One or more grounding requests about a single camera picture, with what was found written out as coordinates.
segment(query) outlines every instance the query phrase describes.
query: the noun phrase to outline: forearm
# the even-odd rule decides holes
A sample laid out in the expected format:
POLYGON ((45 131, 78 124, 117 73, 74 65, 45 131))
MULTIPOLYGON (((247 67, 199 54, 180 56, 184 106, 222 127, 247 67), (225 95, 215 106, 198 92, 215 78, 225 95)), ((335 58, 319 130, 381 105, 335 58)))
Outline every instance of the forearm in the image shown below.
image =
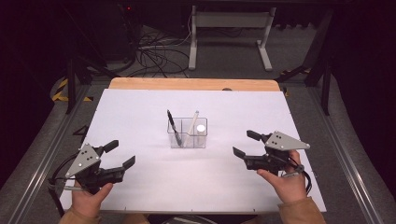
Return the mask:
POLYGON ((284 224, 326 223, 311 197, 279 205, 279 213, 284 224))
POLYGON ((97 224, 99 221, 99 217, 86 217, 76 211, 73 207, 70 207, 59 221, 59 224, 97 224))

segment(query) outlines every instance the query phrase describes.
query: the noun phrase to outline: pen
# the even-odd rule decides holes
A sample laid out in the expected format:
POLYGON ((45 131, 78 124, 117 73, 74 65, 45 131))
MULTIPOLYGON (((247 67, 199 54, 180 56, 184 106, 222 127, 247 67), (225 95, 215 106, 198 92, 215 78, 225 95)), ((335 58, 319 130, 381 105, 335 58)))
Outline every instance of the pen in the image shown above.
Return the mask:
POLYGON ((196 120, 198 118, 198 115, 199 115, 199 111, 197 110, 197 111, 195 111, 194 117, 192 118, 189 131, 187 132, 186 139, 184 140, 184 143, 183 143, 183 147, 187 146, 187 143, 189 141, 189 137, 192 134, 192 130, 194 129, 194 125, 195 125, 195 122, 196 122, 196 120))
POLYGON ((177 144, 181 147, 181 138, 180 138, 180 135, 178 135, 178 132, 176 131, 175 122, 173 121, 171 112, 169 110, 168 110, 168 118, 169 118, 169 122, 172 125, 172 129, 175 132, 175 138, 176 138, 177 144))

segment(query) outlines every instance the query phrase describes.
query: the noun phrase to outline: mesh pen holder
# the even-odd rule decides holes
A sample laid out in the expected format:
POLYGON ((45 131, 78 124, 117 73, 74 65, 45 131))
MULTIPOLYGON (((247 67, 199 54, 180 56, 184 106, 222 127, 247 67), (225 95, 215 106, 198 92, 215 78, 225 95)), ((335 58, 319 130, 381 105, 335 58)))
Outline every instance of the mesh pen holder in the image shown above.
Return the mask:
POLYGON ((192 118, 173 118, 176 131, 172 128, 168 120, 168 135, 171 148, 205 148, 207 137, 207 119, 198 118, 192 128, 191 134, 188 134, 192 118), (177 136, 180 138, 180 143, 177 142, 177 136))

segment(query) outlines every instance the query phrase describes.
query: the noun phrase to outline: person's left hand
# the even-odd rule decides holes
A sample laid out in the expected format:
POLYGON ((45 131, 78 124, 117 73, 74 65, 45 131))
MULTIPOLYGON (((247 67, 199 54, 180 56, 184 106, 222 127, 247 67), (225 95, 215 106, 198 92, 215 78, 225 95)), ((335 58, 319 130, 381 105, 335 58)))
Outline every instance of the person's left hand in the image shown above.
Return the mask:
MULTIPOLYGON (((75 187, 81 185, 75 181, 75 187)), ((72 191, 73 208, 86 217, 98 217, 100 205, 113 188, 112 183, 105 184, 96 194, 92 195, 88 191, 72 191)))

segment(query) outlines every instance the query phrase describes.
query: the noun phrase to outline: white paper sheet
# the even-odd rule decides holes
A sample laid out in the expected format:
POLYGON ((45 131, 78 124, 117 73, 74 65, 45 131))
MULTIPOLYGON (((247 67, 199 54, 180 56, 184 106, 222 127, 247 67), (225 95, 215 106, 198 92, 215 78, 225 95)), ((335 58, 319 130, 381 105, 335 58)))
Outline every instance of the white paper sheet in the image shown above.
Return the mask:
MULTIPOLYGON (((281 131, 299 139, 281 91, 136 91, 105 90, 85 143, 94 147, 119 140, 102 156, 103 168, 120 167, 136 155, 136 164, 114 186, 102 209, 145 213, 277 212, 281 201, 271 185, 246 169, 233 147, 262 155, 264 145, 246 131, 281 131), (206 148, 170 148, 166 110, 190 118, 199 110, 207 118, 206 148)), ((312 179, 310 196, 326 211, 309 161, 302 164, 312 179)), ((70 191, 61 197, 71 205, 70 191)))

